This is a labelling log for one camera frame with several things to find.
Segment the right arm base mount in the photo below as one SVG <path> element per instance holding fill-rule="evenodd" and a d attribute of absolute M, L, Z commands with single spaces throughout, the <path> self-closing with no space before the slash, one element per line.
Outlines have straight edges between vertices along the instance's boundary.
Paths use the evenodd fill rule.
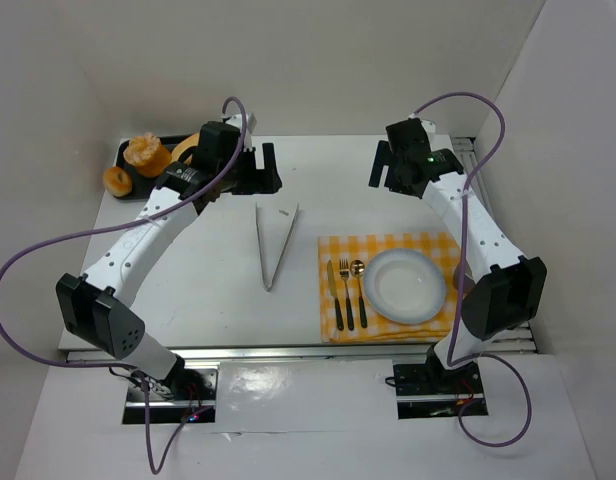
<path fill-rule="evenodd" d="M 424 364 L 394 364 L 384 383 L 396 395 L 400 420 L 487 416 L 488 408 L 478 366 L 475 363 L 434 378 Z"/>

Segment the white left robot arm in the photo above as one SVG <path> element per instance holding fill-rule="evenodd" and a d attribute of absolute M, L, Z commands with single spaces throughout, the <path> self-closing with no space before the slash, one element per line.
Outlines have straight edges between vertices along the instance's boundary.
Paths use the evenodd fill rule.
<path fill-rule="evenodd" d="M 282 186 L 274 147 L 264 147 L 257 168 L 250 136 L 252 113 L 204 124 L 195 147 L 186 149 L 157 178 L 138 225 L 127 230 L 80 276 L 64 274 L 56 293 L 72 335 L 140 370 L 180 398 L 204 386 L 184 360 L 146 331 L 131 309 L 152 268 L 176 237 L 221 194 L 274 194 Z"/>

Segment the pale pointed pastry bread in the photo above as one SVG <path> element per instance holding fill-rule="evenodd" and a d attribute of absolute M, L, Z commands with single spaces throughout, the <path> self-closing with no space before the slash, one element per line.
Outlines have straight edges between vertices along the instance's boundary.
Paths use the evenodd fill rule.
<path fill-rule="evenodd" d="M 192 155 L 197 149 L 199 136 L 199 133 L 195 133 L 180 142 L 171 152 L 171 161 L 189 165 L 192 160 Z"/>

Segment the aluminium front rail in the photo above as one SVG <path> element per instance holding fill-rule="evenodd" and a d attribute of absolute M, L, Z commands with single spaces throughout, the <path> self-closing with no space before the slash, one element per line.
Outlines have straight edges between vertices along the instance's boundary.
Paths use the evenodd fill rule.
<path fill-rule="evenodd" d="M 428 344 L 300 345 L 249 348 L 175 349 L 188 361 L 306 360 L 425 356 Z"/>

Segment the white plate blue rim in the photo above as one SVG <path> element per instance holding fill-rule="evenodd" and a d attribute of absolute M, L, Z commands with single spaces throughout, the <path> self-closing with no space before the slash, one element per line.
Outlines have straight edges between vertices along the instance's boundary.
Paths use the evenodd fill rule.
<path fill-rule="evenodd" d="M 365 298 L 390 321 L 418 325 L 439 314 L 447 287 L 442 271 L 426 255 L 407 248 L 377 254 L 363 274 Z"/>

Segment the tall orange muffin bread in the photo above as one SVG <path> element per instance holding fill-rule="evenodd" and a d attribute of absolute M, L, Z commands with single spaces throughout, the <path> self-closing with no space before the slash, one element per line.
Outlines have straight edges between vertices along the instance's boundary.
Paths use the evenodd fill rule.
<path fill-rule="evenodd" d="M 170 151 L 150 132 L 131 138 L 123 157 L 145 178 L 158 177 L 172 161 Z"/>

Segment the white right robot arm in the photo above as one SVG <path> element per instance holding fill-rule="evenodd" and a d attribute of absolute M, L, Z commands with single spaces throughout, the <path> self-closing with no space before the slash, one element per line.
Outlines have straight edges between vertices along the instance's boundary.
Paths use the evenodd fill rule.
<path fill-rule="evenodd" d="M 536 316 L 547 268 L 503 234 L 467 185 L 468 175 L 455 154 L 431 148 L 420 119 L 391 124 L 386 133 L 377 147 L 370 186 L 423 200 L 460 246 L 474 282 L 462 291 L 458 325 L 428 349 L 420 372 L 396 384 L 412 393 L 451 393 L 472 377 L 487 344 Z"/>

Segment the purple mug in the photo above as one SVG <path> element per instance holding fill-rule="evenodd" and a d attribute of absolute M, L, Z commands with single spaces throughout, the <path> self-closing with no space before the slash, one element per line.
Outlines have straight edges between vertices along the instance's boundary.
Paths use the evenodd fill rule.
<path fill-rule="evenodd" d="M 456 267 L 453 273 L 453 286 L 455 289 L 459 288 L 460 280 L 462 279 L 461 271 L 459 267 Z"/>

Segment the yellow checkered cloth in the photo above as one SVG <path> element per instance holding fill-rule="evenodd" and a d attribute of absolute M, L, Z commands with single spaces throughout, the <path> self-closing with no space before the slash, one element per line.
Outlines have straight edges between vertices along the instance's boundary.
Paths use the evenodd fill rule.
<path fill-rule="evenodd" d="M 392 248 L 408 248 L 428 256 L 442 271 L 447 286 L 445 304 L 432 320 L 419 325 L 398 324 L 374 311 L 367 299 L 365 309 L 368 327 L 362 329 L 358 308 L 357 281 L 348 280 L 355 329 L 336 326 L 334 300 L 329 292 L 327 262 L 332 261 L 341 305 L 345 304 L 345 290 L 339 275 L 339 260 L 345 258 L 368 263 L 377 254 Z M 381 342 L 436 342 L 450 332 L 455 314 L 457 292 L 453 286 L 453 273 L 459 263 L 459 247 L 448 233 L 421 232 L 404 234 L 321 236 L 318 238 L 318 280 L 320 305 L 320 336 L 324 343 L 381 343 Z"/>

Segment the small round bagel bread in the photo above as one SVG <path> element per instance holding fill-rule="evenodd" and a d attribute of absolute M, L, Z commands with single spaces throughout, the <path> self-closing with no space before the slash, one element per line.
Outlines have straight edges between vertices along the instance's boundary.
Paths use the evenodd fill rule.
<path fill-rule="evenodd" d="M 116 198 L 125 197 L 132 191 L 132 179 L 120 167 L 108 168 L 103 174 L 102 181 L 104 188 Z"/>

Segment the metal tongs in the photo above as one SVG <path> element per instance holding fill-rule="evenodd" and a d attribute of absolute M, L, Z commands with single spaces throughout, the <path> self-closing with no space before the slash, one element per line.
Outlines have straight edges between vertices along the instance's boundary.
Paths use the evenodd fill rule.
<path fill-rule="evenodd" d="M 275 288 L 300 215 L 300 204 L 254 207 L 255 238 L 261 285 L 266 293 Z"/>

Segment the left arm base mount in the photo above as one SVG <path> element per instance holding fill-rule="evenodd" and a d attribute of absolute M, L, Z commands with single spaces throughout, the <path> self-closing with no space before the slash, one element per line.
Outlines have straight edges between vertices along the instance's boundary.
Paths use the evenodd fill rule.
<path fill-rule="evenodd" d="M 182 420 L 191 424 L 214 423 L 219 368 L 202 363 L 195 371 L 199 379 L 188 384 L 182 393 L 173 393 L 165 385 L 148 378 L 150 420 L 156 425 L 176 425 Z M 145 398 L 136 374 L 123 374 L 128 381 L 122 415 L 123 425 L 143 425 Z"/>

